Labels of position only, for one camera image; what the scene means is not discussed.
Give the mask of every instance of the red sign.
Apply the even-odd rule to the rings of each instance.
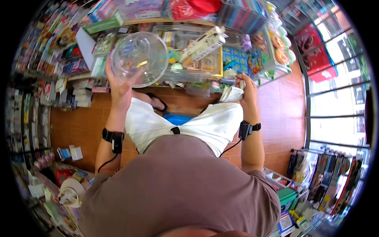
[[[328,51],[323,45],[324,41],[321,38],[317,28],[312,24],[308,25],[301,32],[298,33],[295,41],[299,47],[300,54],[306,53],[303,56],[305,67],[307,68],[308,75],[323,71],[325,68],[332,65],[333,61],[329,57]],[[337,77],[337,72],[334,67],[328,68],[321,73],[310,76],[309,78],[315,82]]]

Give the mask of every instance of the qr code sign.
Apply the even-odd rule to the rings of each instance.
[[[282,230],[288,229],[289,227],[292,226],[292,221],[290,215],[286,215],[282,218],[280,218],[279,221],[280,227]]]

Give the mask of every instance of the wrist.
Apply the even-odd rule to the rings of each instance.
[[[127,111],[111,107],[105,128],[110,132],[124,132]]]

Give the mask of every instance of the plastic bag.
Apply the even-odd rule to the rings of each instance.
[[[219,1],[212,0],[203,0],[202,2],[193,0],[170,0],[170,3],[168,4],[168,14],[173,20],[190,20],[211,17],[219,10],[220,4],[217,6],[217,2],[219,3]]]

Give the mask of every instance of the white cloth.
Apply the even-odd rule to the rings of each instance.
[[[181,126],[175,126],[156,114],[150,104],[132,98],[126,114],[125,131],[135,143],[138,152],[143,153],[154,139],[162,135],[172,135],[171,129],[178,127],[180,134],[201,139],[219,157],[233,140],[242,119],[241,105],[228,102],[208,105],[199,116]]]

